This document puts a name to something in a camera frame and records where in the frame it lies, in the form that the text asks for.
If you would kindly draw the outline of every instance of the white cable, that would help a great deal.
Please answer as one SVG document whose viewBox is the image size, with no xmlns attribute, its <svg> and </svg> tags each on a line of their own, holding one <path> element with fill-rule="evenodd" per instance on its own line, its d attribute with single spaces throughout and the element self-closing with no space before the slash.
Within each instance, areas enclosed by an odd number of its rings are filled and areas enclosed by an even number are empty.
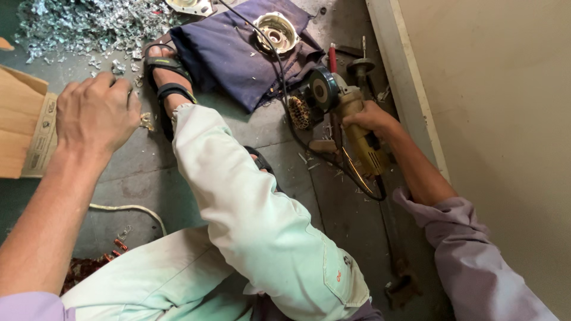
<svg viewBox="0 0 571 321">
<path fill-rule="evenodd" d="M 98 210 L 106 210 L 106 211 L 122 211 L 122 210 L 130 210 L 130 209 L 136 209 L 136 210 L 141 210 L 143 212 L 147 212 L 149 213 L 152 217 L 154 217 L 157 221 L 159 221 L 160 227 L 163 230 L 163 236 L 167 236 L 167 230 L 164 227 L 163 224 L 163 220 L 160 219 L 159 215 L 157 215 L 157 213 L 149 210 L 146 207 L 143 206 L 139 206 L 139 205 L 125 205 L 125 206 L 102 206 L 102 205 L 97 205 L 97 204 L 89 204 L 89 207 L 91 208 L 97 208 Z"/>
</svg>

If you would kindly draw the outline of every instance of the blue cloth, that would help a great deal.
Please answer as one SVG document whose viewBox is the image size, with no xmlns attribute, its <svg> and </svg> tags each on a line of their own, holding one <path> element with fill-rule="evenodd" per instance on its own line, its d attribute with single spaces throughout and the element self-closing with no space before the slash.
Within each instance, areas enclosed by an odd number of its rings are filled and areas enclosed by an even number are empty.
<svg viewBox="0 0 571 321">
<path fill-rule="evenodd" d="M 312 16 L 291 1 L 249 0 L 234 9 L 252 22 L 263 14 L 277 11 L 295 26 L 301 40 L 282 55 L 288 86 L 301 81 L 325 56 L 305 30 Z M 281 94 L 278 61 L 257 50 L 254 28 L 231 11 L 173 28 L 171 38 L 201 91 L 219 86 L 249 113 Z"/>
</svg>

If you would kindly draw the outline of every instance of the yellow angle grinder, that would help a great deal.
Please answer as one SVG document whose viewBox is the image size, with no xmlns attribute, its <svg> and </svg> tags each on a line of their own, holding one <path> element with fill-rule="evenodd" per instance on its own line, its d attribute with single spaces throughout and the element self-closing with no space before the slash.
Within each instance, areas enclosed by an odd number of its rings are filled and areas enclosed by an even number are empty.
<svg viewBox="0 0 571 321">
<path fill-rule="evenodd" d="M 361 89 L 348 86 L 340 75 L 329 72 L 324 66 L 314 68 L 309 78 L 309 87 L 315 105 L 323 113 L 333 112 L 341 120 L 363 110 Z M 358 125 L 350 125 L 343 130 L 365 172 L 374 176 L 381 175 L 389 166 L 389 160 L 374 133 Z"/>
</svg>

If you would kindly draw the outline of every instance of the right hand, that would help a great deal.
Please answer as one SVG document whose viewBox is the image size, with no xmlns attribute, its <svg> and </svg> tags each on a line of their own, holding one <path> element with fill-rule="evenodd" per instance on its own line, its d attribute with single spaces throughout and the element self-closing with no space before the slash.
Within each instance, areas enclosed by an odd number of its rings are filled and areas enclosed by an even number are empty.
<svg viewBox="0 0 571 321">
<path fill-rule="evenodd" d="M 380 139 L 384 139 L 388 131 L 399 128 L 401 125 L 393 116 L 381 109 L 373 101 L 363 102 L 360 113 L 343 118 L 343 127 L 356 124 L 365 129 L 372 130 Z"/>
</svg>

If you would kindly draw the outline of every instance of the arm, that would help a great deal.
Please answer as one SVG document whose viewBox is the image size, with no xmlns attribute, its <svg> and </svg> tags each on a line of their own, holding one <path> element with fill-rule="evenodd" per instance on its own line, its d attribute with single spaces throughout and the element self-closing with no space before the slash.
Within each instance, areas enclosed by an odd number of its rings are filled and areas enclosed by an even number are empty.
<svg viewBox="0 0 571 321">
<path fill-rule="evenodd" d="M 410 188 L 395 190 L 394 199 L 425 228 L 458 320 L 557 320 L 505 263 L 473 205 L 458 197 L 397 120 L 365 102 L 362 113 L 343 119 L 352 123 L 390 144 Z"/>
<path fill-rule="evenodd" d="M 125 79 L 100 73 L 69 83 L 57 101 L 58 147 L 34 196 L 0 247 L 0 297 L 59 295 L 100 174 L 139 125 Z"/>
</svg>

